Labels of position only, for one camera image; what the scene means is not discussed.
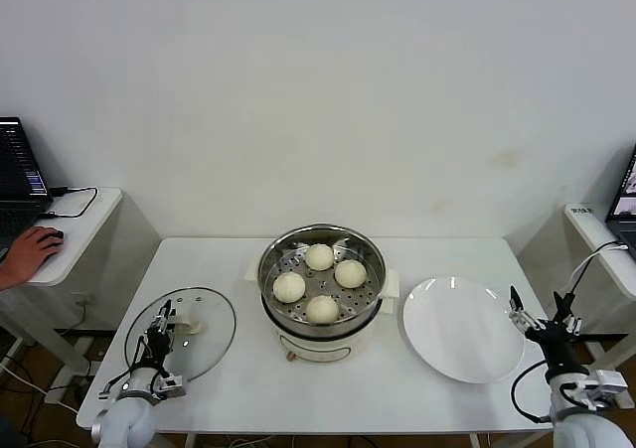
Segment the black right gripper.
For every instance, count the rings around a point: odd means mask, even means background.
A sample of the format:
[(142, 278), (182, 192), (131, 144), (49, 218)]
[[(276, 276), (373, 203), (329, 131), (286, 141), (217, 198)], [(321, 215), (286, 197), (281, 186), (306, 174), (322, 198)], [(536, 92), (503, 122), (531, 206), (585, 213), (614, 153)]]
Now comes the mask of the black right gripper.
[(554, 321), (540, 321), (525, 309), (516, 288), (510, 286), (509, 318), (518, 330), (527, 330), (526, 338), (538, 344), (549, 369), (578, 369), (579, 362), (572, 347), (573, 335), (579, 333), (582, 320), (572, 312), (575, 294), (572, 291), (559, 295), (554, 292), (556, 313)]

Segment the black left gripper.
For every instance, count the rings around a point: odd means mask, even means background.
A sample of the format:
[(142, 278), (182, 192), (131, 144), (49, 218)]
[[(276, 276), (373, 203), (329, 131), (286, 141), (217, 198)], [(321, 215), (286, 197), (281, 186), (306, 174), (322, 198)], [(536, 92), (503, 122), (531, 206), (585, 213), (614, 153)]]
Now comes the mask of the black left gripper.
[(168, 299), (159, 309), (159, 315), (155, 315), (144, 334), (144, 351), (141, 357), (141, 365), (144, 368), (162, 369), (167, 356), (171, 353), (173, 336), (167, 330), (168, 322), (176, 315), (172, 300)]

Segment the person's bare hand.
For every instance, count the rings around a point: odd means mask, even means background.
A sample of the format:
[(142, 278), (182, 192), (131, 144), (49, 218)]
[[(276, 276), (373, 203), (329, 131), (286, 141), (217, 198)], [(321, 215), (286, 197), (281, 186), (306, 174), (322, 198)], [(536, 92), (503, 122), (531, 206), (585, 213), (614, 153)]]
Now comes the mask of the person's bare hand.
[(1, 289), (28, 282), (64, 244), (61, 231), (53, 227), (32, 226), (19, 235), (1, 262)]

